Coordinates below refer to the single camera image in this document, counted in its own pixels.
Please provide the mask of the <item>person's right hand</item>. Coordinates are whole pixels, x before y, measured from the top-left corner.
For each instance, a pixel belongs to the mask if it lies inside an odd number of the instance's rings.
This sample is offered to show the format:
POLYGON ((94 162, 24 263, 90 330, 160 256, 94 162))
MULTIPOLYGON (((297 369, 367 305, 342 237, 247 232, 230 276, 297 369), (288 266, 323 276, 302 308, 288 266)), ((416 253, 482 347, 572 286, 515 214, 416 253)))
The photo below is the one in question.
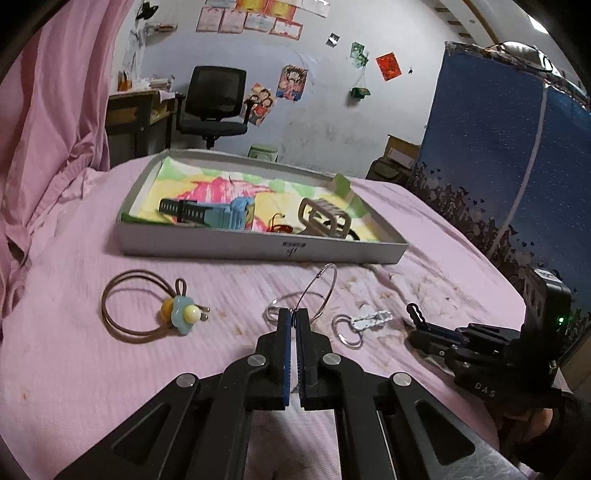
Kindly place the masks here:
POLYGON ((542 435, 550 427, 554 416, 550 408, 515 410, 488 404, 487 409, 497 428, 500 452, 515 466, 521 464, 518 447, 542 435))

